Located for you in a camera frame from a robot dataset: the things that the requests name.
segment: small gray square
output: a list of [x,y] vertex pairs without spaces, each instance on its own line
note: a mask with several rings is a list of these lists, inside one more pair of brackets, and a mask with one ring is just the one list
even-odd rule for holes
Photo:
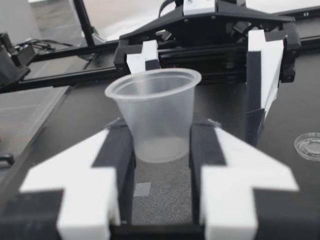
[[150,187],[151,187],[151,182],[136,183],[133,196],[134,197],[149,196]]

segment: cup rim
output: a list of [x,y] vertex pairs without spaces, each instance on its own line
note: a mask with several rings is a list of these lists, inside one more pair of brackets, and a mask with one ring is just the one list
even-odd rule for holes
[[[156,73],[167,73],[167,72],[175,72],[175,73],[187,73],[190,74],[191,81],[187,83],[186,85],[174,88],[172,90],[168,90],[165,92],[158,92],[158,93],[151,93],[148,95],[122,95],[114,93],[114,90],[118,87],[119,84],[125,82],[126,80],[136,77],[136,76],[142,76],[142,75],[148,75],[148,74],[156,74]],[[196,86],[201,81],[201,74],[193,69],[187,69],[187,68],[164,68],[164,69],[155,69],[155,70],[148,70],[143,72],[138,72],[134,74],[129,74],[126,76],[123,76],[114,82],[112,82],[104,91],[104,94],[112,99],[115,100],[130,100],[130,101],[139,101],[139,100],[151,100],[151,99],[157,99],[162,98],[170,95],[174,95],[180,92],[183,92],[185,90],[188,90],[194,86]]]

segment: white bracket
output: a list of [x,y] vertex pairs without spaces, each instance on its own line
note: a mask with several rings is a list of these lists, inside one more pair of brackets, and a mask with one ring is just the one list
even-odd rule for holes
[[227,166],[202,166],[200,224],[206,240],[253,240],[258,229],[253,189],[298,191],[291,169],[221,128]]
[[128,54],[126,56],[126,64],[131,74],[145,72],[146,61],[150,60],[159,60],[156,40],[144,41],[141,53]]
[[264,30],[251,30],[248,33],[248,51],[261,52],[261,109],[265,109],[267,116],[277,98],[284,41],[266,41]]
[[20,187],[21,193],[63,190],[56,223],[63,240],[107,240],[109,225],[120,224],[116,169],[92,167],[108,134],[104,129],[34,166]]
[[214,13],[216,0],[183,0],[183,15]]

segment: petri dish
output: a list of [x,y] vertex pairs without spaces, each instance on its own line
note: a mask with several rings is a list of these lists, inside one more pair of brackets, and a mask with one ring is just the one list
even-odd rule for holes
[[320,133],[309,132],[302,134],[294,141],[297,153],[304,159],[320,161]]

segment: translucent plastic cup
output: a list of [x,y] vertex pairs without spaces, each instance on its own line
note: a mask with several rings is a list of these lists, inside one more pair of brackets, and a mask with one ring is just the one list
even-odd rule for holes
[[166,68],[127,75],[106,88],[105,95],[116,101],[129,126],[138,159],[166,163],[189,152],[200,80],[195,70]]

